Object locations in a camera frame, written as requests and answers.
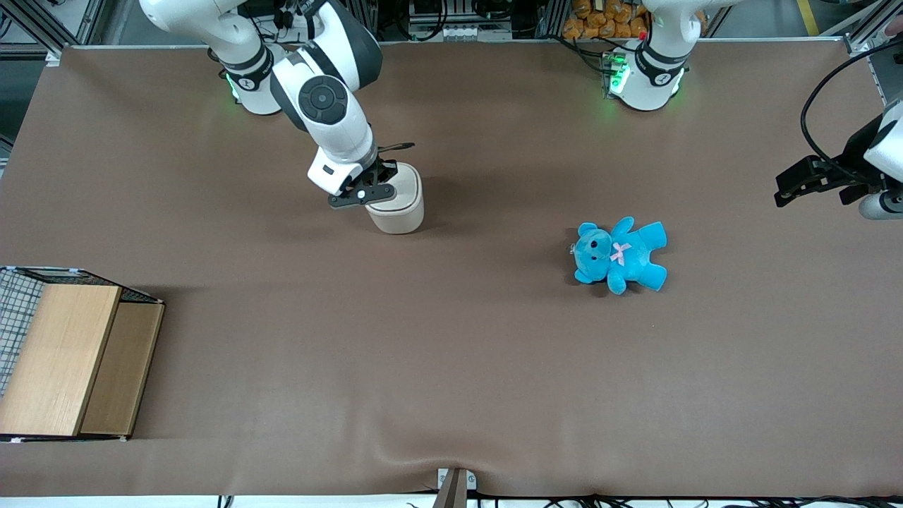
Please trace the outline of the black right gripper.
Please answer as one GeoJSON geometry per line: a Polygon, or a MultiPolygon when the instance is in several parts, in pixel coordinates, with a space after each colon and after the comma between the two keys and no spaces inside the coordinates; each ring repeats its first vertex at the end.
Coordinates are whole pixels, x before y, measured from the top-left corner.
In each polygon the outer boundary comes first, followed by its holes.
{"type": "Polygon", "coordinates": [[[339,210],[354,205],[374,205],[396,197],[396,187],[389,181],[397,175],[397,164],[377,159],[357,176],[346,178],[342,194],[329,196],[328,205],[339,210]]]}

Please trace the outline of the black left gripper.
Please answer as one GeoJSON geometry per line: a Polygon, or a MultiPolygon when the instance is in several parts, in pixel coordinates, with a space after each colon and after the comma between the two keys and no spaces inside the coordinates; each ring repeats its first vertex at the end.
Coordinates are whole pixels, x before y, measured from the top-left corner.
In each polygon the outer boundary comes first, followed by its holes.
{"type": "MultiPolygon", "coordinates": [[[[883,116],[875,116],[868,124],[849,136],[844,151],[836,162],[848,171],[849,183],[839,192],[842,205],[852,205],[867,196],[885,190],[883,173],[868,163],[864,154],[878,134],[883,116]]],[[[809,155],[791,165],[777,176],[777,192],[774,202],[777,208],[788,206],[793,200],[809,194],[824,193],[844,186],[840,173],[831,159],[809,155]]]]}

